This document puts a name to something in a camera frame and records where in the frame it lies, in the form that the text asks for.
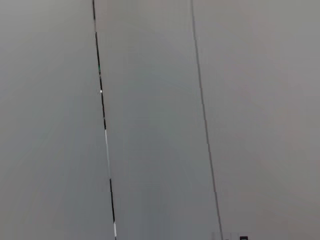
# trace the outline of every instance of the gray surface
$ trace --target gray surface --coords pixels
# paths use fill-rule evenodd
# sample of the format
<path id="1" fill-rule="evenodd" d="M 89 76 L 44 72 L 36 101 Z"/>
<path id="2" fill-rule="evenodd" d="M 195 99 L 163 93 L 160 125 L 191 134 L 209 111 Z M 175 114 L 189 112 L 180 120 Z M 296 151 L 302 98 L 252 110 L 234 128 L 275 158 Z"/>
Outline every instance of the gray surface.
<path id="1" fill-rule="evenodd" d="M 195 0 L 225 232 L 319 239 L 319 9 L 312 0 Z"/>
<path id="2" fill-rule="evenodd" d="M 119 240 L 219 230 L 189 3 L 96 1 Z"/>
<path id="3" fill-rule="evenodd" d="M 1 1 L 0 35 L 0 239 L 114 239 L 91 1 Z"/>

